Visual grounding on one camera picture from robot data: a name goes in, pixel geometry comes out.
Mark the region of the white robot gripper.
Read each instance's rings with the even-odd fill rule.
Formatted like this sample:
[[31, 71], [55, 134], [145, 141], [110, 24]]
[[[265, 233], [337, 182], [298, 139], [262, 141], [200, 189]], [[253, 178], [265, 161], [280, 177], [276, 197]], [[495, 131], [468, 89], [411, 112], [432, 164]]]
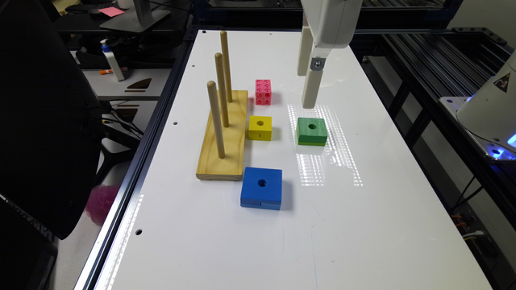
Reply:
[[306, 76], [302, 95], [304, 109], [315, 107], [323, 69], [331, 49], [346, 48], [352, 41], [362, 2], [301, 0], [308, 22], [308, 26], [302, 27], [297, 69], [300, 77]]

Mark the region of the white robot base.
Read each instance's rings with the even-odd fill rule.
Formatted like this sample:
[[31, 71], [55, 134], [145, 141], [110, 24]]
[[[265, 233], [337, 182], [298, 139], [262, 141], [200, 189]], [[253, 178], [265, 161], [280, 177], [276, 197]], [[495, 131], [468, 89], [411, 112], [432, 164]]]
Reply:
[[515, 161], [515, 55], [472, 96], [439, 101], [488, 159]]

